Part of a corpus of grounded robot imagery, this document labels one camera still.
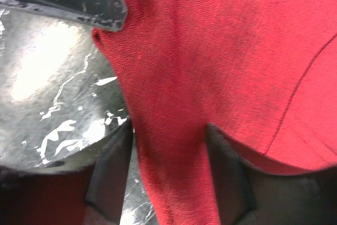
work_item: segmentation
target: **red textile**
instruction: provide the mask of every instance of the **red textile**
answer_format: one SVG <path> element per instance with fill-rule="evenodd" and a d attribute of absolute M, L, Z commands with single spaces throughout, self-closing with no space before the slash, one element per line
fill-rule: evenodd
<path fill-rule="evenodd" d="M 125 0 L 94 30 L 136 131 L 160 224 L 218 224 L 204 142 L 213 122 L 253 163 L 337 163 L 337 0 Z"/>
<path fill-rule="evenodd" d="M 34 175 L 21 178 L 18 189 L 0 189 L 2 224 L 83 225 L 92 171 L 89 167 L 63 175 Z"/>

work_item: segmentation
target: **red cloth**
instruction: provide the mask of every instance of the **red cloth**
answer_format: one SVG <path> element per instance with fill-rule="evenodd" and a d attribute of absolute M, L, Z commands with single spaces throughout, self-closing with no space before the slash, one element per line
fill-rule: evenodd
<path fill-rule="evenodd" d="M 160 224 L 219 224 L 207 122 L 272 173 L 337 163 L 337 0 L 125 1 L 124 29 L 93 38 Z"/>
<path fill-rule="evenodd" d="M 92 171 L 89 167 L 63 175 L 33 175 L 21 178 L 18 189 L 0 189 L 2 224 L 85 225 L 84 200 Z"/>

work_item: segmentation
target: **red garment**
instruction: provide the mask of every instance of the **red garment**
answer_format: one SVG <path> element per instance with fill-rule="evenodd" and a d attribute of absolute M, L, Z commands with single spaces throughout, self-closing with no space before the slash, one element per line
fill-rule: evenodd
<path fill-rule="evenodd" d="M 2 224 L 85 225 L 84 199 L 92 171 L 89 167 L 62 175 L 33 175 L 21 178 L 19 188 L 0 189 Z"/>
<path fill-rule="evenodd" d="M 337 0 L 125 1 L 124 29 L 93 38 L 160 224 L 219 224 L 207 122 L 271 173 L 337 164 Z"/>

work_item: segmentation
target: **red fabric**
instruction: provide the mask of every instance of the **red fabric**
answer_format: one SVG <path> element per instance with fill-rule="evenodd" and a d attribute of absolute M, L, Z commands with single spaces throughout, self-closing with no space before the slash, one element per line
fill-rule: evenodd
<path fill-rule="evenodd" d="M 64 175 L 34 175 L 21 178 L 18 189 L 0 189 L 3 224 L 83 225 L 92 171 L 89 167 Z"/>
<path fill-rule="evenodd" d="M 205 125 L 253 163 L 337 163 L 337 0 L 125 0 L 94 30 L 121 84 L 160 224 L 218 224 Z"/>

